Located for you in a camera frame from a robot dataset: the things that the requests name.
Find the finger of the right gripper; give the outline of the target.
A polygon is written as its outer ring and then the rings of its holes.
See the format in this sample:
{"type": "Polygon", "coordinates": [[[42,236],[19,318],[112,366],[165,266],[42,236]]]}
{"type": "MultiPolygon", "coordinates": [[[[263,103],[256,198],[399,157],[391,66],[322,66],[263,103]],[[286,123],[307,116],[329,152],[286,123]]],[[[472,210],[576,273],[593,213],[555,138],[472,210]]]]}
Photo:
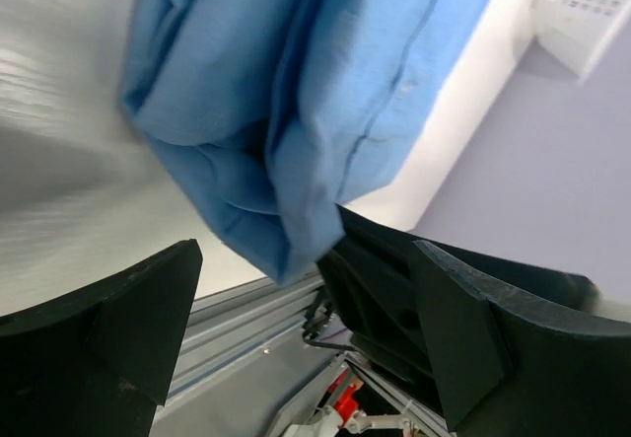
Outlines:
{"type": "MultiPolygon", "coordinates": [[[[376,223],[343,206],[338,207],[345,234],[398,272],[409,273],[408,256],[420,238],[376,223]]],[[[431,242],[467,265],[561,306],[591,313],[600,298],[596,285],[586,276],[468,251],[431,242]]]]}
{"type": "Polygon", "coordinates": [[[403,272],[359,247],[332,250],[317,267],[355,347],[402,381],[433,380],[403,272]]]}

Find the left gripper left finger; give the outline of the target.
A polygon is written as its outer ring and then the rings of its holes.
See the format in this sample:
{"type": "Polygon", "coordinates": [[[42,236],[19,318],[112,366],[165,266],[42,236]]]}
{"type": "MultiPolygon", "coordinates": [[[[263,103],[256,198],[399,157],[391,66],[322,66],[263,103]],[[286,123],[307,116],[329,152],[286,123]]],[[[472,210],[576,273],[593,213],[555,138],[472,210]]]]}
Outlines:
{"type": "Polygon", "coordinates": [[[4,436],[146,436],[165,404],[202,253],[178,242],[1,319],[4,436]]]}

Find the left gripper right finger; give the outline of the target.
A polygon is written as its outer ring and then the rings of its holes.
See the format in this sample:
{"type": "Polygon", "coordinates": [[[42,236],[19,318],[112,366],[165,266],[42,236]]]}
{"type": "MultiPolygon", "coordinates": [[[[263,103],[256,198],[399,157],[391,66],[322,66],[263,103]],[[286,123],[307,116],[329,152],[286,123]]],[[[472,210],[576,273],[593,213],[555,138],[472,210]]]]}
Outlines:
{"type": "Polygon", "coordinates": [[[630,327],[542,299],[418,241],[416,308],[460,436],[626,436],[630,327]]]}

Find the light blue long sleeve shirt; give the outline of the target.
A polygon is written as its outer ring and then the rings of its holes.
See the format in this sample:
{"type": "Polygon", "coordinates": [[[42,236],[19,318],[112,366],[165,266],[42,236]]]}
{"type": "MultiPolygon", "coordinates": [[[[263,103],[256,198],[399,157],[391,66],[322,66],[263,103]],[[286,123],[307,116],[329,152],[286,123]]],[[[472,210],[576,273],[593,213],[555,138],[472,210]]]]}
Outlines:
{"type": "Polygon", "coordinates": [[[121,102],[231,250],[280,284],[391,183],[489,0],[137,0],[121,102]]]}

